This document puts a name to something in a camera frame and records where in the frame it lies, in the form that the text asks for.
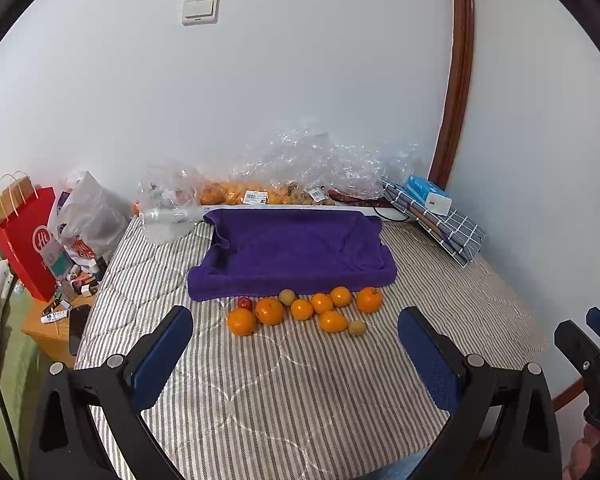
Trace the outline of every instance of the hand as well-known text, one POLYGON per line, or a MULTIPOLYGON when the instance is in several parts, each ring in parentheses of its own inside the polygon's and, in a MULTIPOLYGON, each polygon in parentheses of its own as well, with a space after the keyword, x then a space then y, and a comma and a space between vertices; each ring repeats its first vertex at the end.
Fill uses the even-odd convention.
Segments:
POLYGON ((571 460, 562 472, 562 480, 578 480, 591 464, 591 450, 600 442, 600 430, 587 424, 584 427, 584 438, 577 441, 571 449, 571 460))

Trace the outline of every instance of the white plastic bag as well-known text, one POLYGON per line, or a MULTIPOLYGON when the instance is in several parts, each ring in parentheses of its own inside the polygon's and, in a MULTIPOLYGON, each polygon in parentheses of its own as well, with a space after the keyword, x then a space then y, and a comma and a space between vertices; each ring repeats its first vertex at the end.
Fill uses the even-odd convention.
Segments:
POLYGON ((88 171, 66 187, 73 190, 60 209, 58 201, 62 195, 56 193, 47 225, 49 232, 85 270, 97 256, 108 263, 122 240, 128 220, 112 205, 109 193, 88 171))
POLYGON ((144 236, 153 244, 173 242, 202 220, 202 176, 192 167, 170 160, 151 165, 140 182, 138 209, 144 236))

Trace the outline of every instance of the paper bag handle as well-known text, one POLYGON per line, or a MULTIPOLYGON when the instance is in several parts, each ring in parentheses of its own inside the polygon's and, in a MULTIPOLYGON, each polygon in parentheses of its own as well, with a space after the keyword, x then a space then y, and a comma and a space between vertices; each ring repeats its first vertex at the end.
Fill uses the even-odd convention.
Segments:
MULTIPOLYGON (((2 180, 6 177, 6 176, 10 176, 15 183, 18 185, 18 189, 20 190, 20 196, 22 197, 22 201, 23 203, 26 202, 26 200, 24 199, 24 193, 22 192, 22 188, 20 187, 20 183, 17 181, 17 179, 11 174, 11 173, 5 173, 3 176, 0 177, 0 183, 2 182, 2 180)), ((9 198, 11 198, 11 206, 13 207, 13 212, 16 213, 16 216, 20 216, 20 214, 17 211, 16 205, 13 202, 13 195, 11 193, 11 184, 9 184, 8 186, 9 189, 9 198)), ((4 204, 2 204, 2 194, 0 193, 0 207, 2 208, 2 212, 4 213, 4 217, 7 219, 7 221, 9 221, 9 215, 7 215, 7 211, 4 209, 4 204)))
MULTIPOLYGON (((14 172, 13 172, 13 174, 14 174, 14 175, 17 175, 18 173, 21 173, 21 174, 23 174, 24 176, 26 176, 26 177, 29 179, 29 181, 31 180, 31 177, 30 177, 28 174, 26 174, 24 171, 20 171, 20 170, 18 170, 18 171, 14 171, 14 172)), ((36 189, 36 186, 34 186, 34 185, 32 184, 32 185, 31 185, 31 187, 33 187, 33 193, 35 193, 35 194, 36 194, 36 198, 40 198, 40 197, 38 196, 38 190, 36 189)))

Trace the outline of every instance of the kiwi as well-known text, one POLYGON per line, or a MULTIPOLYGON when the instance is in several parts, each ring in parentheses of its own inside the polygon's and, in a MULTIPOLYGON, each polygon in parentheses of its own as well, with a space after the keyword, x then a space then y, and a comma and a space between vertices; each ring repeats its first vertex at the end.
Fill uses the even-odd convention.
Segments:
POLYGON ((278 294, 278 301, 282 303, 284 306, 291 306, 291 304, 297 299, 295 292, 290 288, 286 288, 285 290, 281 290, 280 294, 278 294))
POLYGON ((366 332, 366 325, 364 321, 355 319, 349 321, 349 333, 351 335, 363 335, 366 332))

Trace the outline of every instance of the red apple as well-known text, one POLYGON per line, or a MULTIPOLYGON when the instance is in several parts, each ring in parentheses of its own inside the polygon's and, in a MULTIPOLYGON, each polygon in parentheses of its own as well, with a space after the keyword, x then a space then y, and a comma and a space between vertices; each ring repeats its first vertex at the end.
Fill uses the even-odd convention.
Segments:
POLYGON ((238 308, 246 308, 247 310, 253 310, 253 301, 244 296, 238 298, 238 308))

